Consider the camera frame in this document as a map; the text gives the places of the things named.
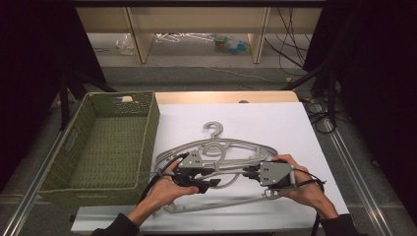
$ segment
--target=human hand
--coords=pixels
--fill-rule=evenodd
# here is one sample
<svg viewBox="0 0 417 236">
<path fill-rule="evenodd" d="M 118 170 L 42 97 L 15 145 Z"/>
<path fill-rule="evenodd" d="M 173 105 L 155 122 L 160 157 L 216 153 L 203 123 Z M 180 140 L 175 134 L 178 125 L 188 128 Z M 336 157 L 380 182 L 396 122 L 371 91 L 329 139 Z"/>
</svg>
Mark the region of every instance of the human hand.
<svg viewBox="0 0 417 236">
<path fill-rule="evenodd" d="M 307 173 L 309 172 L 305 166 L 299 165 L 290 154 L 277 155 L 272 159 L 272 161 L 277 160 L 284 160 L 288 164 L 294 165 L 295 169 Z M 302 171 L 294 170 L 295 181 L 297 184 L 312 179 L 309 174 L 303 173 Z M 282 197 L 292 199 L 301 205 L 313 207 L 323 219 L 338 217 L 338 213 L 333 203 L 317 184 L 306 184 L 298 187 L 297 190 L 280 190 L 278 194 Z"/>
<path fill-rule="evenodd" d="M 172 170 L 179 161 L 172 163 L 167 170 Z M 172 181 L 170 176 L 162 176 L 153 185 L 148 195 L 141 201 L 136 208 L 128 215 L 128 218 L 136 225 L 142 223 L 154 212 L 165 205 L 170 205 L 179 197 L 184 195 L 197 194 L 199 188 L 195 186 L 181 187 Z"/>
</svg>

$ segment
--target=basket handle hole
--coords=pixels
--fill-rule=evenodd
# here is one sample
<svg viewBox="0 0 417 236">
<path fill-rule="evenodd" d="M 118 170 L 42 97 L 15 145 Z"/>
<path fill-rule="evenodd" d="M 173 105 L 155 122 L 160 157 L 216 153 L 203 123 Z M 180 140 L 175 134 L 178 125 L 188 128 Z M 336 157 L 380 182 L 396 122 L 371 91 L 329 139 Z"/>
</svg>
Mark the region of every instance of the basket handle hole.
<svg viewBox="0 0 417 236">
<path fill-rule="evenodd" d="M 117 96 L 117 97 L 113 97 L 111 101 L 113 103 L 132 102 L 133 101 L 133 97 L 131 97 L 131 96 Z"/>
</svg>

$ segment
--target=white table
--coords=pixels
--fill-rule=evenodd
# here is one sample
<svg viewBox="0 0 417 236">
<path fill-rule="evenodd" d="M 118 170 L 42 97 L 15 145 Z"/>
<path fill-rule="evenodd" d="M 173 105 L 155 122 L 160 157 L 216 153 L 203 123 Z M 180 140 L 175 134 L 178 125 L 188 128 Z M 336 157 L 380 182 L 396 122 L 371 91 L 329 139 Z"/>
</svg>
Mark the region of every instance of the white table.
<svg viewBox="0 0 417 236">
<path fill-rule="evenodd" d="M 348 213 L 335 184 L 322 149 L 299 102 L 280 103 L 207 103 L 159 104 L 160 121 L 154 155 L 188 142 L 208 139 L 212 130 L 203 129 L 209 121 L 218 121 L 222 138 L 250 141 L 291 153 L 311 173 L 326 180 L 326 193 L 339 213 Z M 240 177 L 225 190 L 208 190 L 204 195 L 186 196 L 177 206 L 200 205 L 210 201 L 259 197 L 264 192 L 259 183 Z M 81 207 L 72 231 L 90 233 L 107 227 L 119 212 L 129 213 L 134 206 Z M 288 199 L 278 199 L 242 206 L 171 214 L 164 210 L 151 216 L 141 227 L 145 234 L 273 232 L 305 229 L 313 225 L 316 212 Z"/>
</svg>

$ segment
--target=floor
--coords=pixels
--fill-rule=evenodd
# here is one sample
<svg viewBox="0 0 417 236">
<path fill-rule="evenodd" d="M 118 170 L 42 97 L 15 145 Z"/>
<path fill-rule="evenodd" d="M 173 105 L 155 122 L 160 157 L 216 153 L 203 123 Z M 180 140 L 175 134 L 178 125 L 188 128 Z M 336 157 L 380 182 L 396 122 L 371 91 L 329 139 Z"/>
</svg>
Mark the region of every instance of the floor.
<svg viewBox="0 0 417 236">
<path fill-rule="evenodd" d="M 242 42 L 248 41 L 243 34 L 224 35 Z M 140 65 L 134 55 L 121 54 L 116 47 L 123 41 L 123 34 L 89 35 L 108 84 L 118 90 L 281 89 L 305 74 L 290 60 L 279 57 L 267 44 L 261 63 L 254 64 L 246 51 L 233 55 L 216 48 L 210 41 L 212 37 L 212 33 L 155 37 L 147 63 Z M 284 39 L 285 35 L 267 36 L 278 51 L 302 64 L 303 60 L 295 48 L 282 46 L 278 38 Z M 310 35 L 295 35 L 297 47 L 307 50 L 309 38 Z M 312 82 L 295 90 L 299 98 L 311 97 L 309 90 Z M 89 91 L 96 90 L 94 87 L 87 88 Z M 306 103 L 308 114 L 320 111 L 320 104 L 326 103 L 326 100 L 318 98 L 316 102 Z M 72 110 L 76 109 L 76 104 L 71 105 Z M 344 112 L 341 101 L 337 103 L 337 110 L 335 132 L 322 133 L 328 129 L 325 121 L 318 123 L 316 134 L 349 211 L 355 216 L 357 228 L 369 235 L 417 235 L 416 226 L 378 168 L 378 163 L 372 162 L 372 155 L 355 124 Z M 45 120 L 30 154 L 22 160 L 0 195 L 1 232 L 6 230 L 9 220 L 16 216 L 20 202 L 59 134 L 59 127 L 60 107 L 57 99 L 51 104 L 50 116 Z M 34 199 L 28 214 L 17 215 L 25 223 L 17 227 L 19 235 L 76 235 L 71 232 L 76 208 L 59 208 L 37 196 Z M 310 235 L 310 232 L 276 232 L 275 235 Z M 324 232 L 320 230 L 318 235 L 324 235 Z"/>
</svg>

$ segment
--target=green crate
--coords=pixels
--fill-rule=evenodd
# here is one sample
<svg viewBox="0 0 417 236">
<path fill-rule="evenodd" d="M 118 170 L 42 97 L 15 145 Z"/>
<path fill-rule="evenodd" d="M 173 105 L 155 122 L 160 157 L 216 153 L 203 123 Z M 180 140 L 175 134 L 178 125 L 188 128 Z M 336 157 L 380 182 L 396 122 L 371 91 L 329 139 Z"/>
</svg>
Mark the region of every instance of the green crate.
<svg viewBox="0 0 417 236">
<path fill-rule="evenodd" d="M 149 182 L 158 122 L 153 91 L 88 93 L 38 193 L 61 207 L 135 205 Z"/>
</svg>

